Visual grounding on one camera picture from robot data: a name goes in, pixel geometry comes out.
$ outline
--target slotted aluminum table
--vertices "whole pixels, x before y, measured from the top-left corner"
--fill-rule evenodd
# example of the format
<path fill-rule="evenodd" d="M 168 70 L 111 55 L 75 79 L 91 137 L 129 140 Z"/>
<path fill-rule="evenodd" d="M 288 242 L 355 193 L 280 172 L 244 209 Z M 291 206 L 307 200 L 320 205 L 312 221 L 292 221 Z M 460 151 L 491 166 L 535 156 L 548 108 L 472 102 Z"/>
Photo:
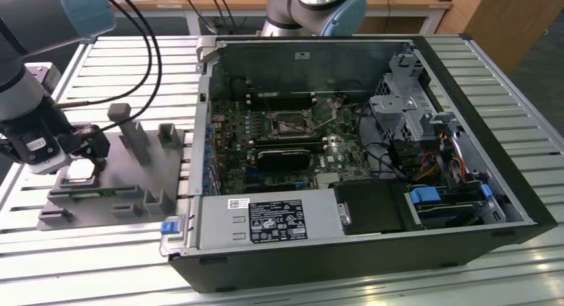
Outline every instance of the slotted aluminum table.
<path fill-rule="evenodd" d="M 192 130 L 199 75 L 193 36 L 163 36 L 163 87 L 143 114 L 147 130 L 167 121 Z M 552 305 L 564 298 L 564 143 L 472 41 L 428 36 L 472 104 L 547 204 L 560 226 L 523 245 L 503 247 L 467 266 L 235 293 L 196 293 L 159 253 L 160 224 L 41 232 L 37 214 L 55 176 L 15 165 L 1 185 L 0 304 L 92 305 Z M 141 79 L 137 37 L 80 45 L 53 96 L 103 98 Z M 128 98 L 145 103 L 155 75 Z M 439 97 L 448 110 L 445 99 Z M 67 112 L 72 122 L 109 123 L 104 105 Z M 184 137 L 179 202 L 185 204 L 191 140 Z"/>

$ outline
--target gray robot arm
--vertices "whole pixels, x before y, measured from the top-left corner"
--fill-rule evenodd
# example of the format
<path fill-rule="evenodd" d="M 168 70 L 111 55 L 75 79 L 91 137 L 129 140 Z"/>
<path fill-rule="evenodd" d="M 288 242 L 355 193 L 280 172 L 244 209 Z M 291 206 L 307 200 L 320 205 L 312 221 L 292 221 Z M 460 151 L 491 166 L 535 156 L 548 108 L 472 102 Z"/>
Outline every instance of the gray robot arm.
<path fill-rule="evenodd" d="M 104 151 L 80 151 L 84 142 L 76 135 L 88 129 L 72 126 L 53 108 L 23 59 L 93 38 L 115 25 L 108 0 L 0 0 L 0 133 L 7 138 L 0 149 L 36 174 L 67 165 L 71 151 L 93 159 L 104 158 Z"/>
<path fill-rule="evenodd" d="M 268 0 L 263 36 L 349 36 L 365 17 L 365 0 Z"/>

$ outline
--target blue latch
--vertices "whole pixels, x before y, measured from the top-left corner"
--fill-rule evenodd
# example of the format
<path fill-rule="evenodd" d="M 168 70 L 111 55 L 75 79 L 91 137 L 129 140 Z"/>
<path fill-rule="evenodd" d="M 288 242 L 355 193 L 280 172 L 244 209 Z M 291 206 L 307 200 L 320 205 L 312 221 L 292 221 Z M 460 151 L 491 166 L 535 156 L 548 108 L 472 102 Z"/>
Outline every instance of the blue latch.
<path fill-rule="evenodd" d="M 417 187 L 409 192 L 409 197 L 413 204 L 424 202 L 439 202 L 440 195 L 435 187 Z"/>
<path fill-rule="evenodd" d="M 176 233 L 180 233 L 179 222 L 177 221 L 164 221 L 160 224 L 160 234 L 161 235 L 175 235 Z"/>
<path fill-rule="evenodd" d="M 483 193 L 484 193 L 485 198 L 489 198 L 489 197 L 493 196 L 492 188 L 489 188 L 489 185 L 488 184 L 483 184 L 480 186 L 480 189 L 483 190 Z"/>

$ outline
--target circuit board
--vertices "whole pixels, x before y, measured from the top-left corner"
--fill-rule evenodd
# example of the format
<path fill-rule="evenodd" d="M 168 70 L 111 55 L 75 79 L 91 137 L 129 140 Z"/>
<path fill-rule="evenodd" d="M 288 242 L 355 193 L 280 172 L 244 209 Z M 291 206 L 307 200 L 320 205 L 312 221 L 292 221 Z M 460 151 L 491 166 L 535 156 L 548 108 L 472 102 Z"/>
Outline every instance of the circuit board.
<path fill-rule="evenodd" d="M 212 124 L 221 194 L 327 188 L 316 179 L 327 173 L 336 173 L 329 176 L 339 180 L 369 178 L 367 155 L 353 133 L 355 107 L 331 95 L 317 96 L 308 109 L 283 111 L 275 106 L 255 111 L 245 102 L 216 100 Z M 263 171 L 256 158 L 287 151 L 303 153 L 303 168 Z"/>

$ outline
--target power supply label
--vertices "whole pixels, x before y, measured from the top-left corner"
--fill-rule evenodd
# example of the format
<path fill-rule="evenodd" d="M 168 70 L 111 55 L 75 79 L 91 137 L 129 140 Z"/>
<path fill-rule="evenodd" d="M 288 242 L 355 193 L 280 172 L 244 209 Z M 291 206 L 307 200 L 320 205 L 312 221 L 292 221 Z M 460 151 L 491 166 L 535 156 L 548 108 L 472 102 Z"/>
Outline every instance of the power supply label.
<path fill-rule="evenodd" d="M 301 200 L 251 202 L 248 216 L 251 241 L 253 243 L 305 240 L 308 238 Z"/>

